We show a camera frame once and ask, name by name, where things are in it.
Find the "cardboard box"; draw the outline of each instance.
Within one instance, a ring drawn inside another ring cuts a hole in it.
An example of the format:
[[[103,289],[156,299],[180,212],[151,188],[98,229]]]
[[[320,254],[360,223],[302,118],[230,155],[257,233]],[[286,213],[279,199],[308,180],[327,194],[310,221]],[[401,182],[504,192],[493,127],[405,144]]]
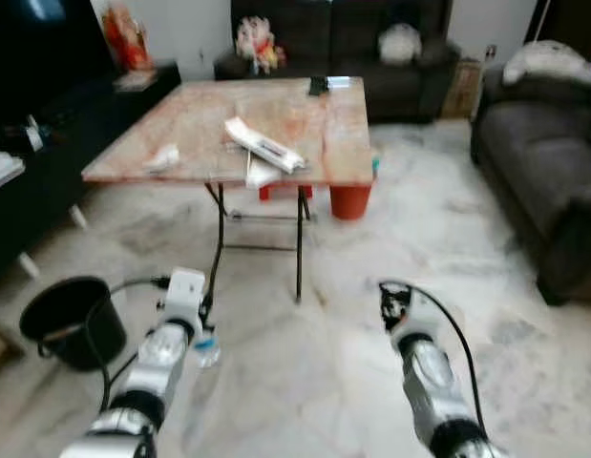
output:
[[[479,93],[482,66],[476,60],[461,60],[456,64],[452,87],[446,95],[442,118],[466,118],[472,116]]]

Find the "television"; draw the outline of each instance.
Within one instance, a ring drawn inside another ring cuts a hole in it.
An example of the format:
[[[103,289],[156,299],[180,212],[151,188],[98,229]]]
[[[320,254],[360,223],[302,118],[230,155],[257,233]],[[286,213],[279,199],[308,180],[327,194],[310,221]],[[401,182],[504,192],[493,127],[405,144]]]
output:
[[[115,70],[90,0],[0,0],[0,123]]]

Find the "marble floor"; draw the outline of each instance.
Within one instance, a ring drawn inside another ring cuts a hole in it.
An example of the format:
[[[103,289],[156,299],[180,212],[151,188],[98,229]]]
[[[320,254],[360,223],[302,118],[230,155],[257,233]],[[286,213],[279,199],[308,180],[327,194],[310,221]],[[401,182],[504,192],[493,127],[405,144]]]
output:
[[[422,458],[400,361],[379,319],[380,279],[428,287],[462,323],[478,368],[487,428],[515,456],[591,458],[591,305],[548,308],[535,272],[478,171],[465,123],[377,126],[381,157],[367,216],[331,218],[326,191],[311,202],[304,292],[295,306],[289,254],[227,252],[213,320],[221,363],[195,358],[160,434],[160,457]],[[292,199],[260,205],[229,191],[229,205],[288,212]],[[43,287],[76,274],[116,283],[181,265],[208,272],[216,211],[195,187],[98,188],[81,202],[90,228],[68,220],[31,255],[30,281],[14,265],[0,281],[0,322],[17,329]],[[263,232],[294,240],[290,226],[229,224],[242,242]],[[155,322],[160,293],[145,286],[115,297],[128,329],[123,361]],[[470,399],[465,360],[448,327],[442,341]],[[98,374],[41,360],[32,344],[0,372],[0,458],[49,458],[95,416]]]

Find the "marble table top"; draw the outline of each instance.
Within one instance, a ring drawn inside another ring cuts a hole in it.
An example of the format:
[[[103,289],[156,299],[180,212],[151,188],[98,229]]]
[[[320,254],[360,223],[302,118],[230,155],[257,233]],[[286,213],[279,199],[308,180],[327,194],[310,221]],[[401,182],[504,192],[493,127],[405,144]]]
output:
[[[233,182],[245,180],[247,154],[224,121],[249,127],[292,148],[306,168],[283,182],[367,184],[372,152],[361,78],[339,78],[330,93],[308,95],[310,80],[187,83],[176,88],[84,172],[90,182]],[[176,144],[179,163],[150,174],[146,163]]]

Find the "power outlet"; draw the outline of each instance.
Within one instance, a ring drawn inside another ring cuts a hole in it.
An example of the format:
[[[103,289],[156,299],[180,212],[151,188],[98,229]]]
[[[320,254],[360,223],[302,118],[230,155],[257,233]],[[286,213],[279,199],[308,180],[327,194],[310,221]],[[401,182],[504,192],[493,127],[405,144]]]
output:
[[[491,60],[495,60],[496,58],[496,45],[488,45],[486,47],[486,62],[490,62]]]

